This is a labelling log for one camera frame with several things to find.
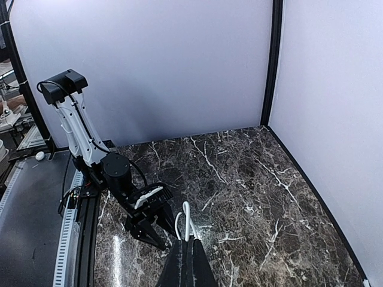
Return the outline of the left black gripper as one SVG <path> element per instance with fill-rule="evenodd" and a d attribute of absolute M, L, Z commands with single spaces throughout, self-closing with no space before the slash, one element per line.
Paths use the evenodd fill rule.
<path fill-rule="evenodd" d="M 168 202 L 146 203 L 143 207 L 135 210 L 134 204 L 126 200 L 124 202 L 124 210 L 127 212 L 124 227 L 134 239 L 164 251 L 166 245 L 153 228 L 153 223 L 169 234 L 176 236 L 175 218 Z"/>

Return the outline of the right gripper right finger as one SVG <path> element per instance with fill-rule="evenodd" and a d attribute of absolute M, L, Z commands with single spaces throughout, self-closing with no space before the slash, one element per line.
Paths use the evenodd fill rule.
<path fill-rule="evenodd" d="M 199 239 L 188 241 L 188 286 L 218 286 Z"/>

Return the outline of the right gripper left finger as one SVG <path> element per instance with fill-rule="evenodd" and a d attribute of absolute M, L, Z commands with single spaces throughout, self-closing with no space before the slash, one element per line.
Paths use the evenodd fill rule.
<path fill-rule="evenodd" d="M 187 243 L 184 240 L 174 241 L 157 281 L 157 286 L 186 286 L 186 252 Z"/>

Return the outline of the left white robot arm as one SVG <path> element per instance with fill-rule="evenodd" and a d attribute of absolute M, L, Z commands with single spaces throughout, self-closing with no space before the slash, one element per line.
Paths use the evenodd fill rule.
<path fill-rule="evenodd" d="M 88 86 L 86 78 L 67 69 L 37 84 L 45 101 L 54 107 L 69 143 L 74 164 L 86 181 L 98 190 L 108 190 L 126 211 L 125 229 L 131 236 L 160 250 L 164 240 L 153 224 L 175 236 L 175 218 L 168 201 L 172 193 L 163 182 L 138 188 L 132 182 L 131 169 L 142 170 L 126 156 L 111 151 L 90 121 L 83 95 Z"/>

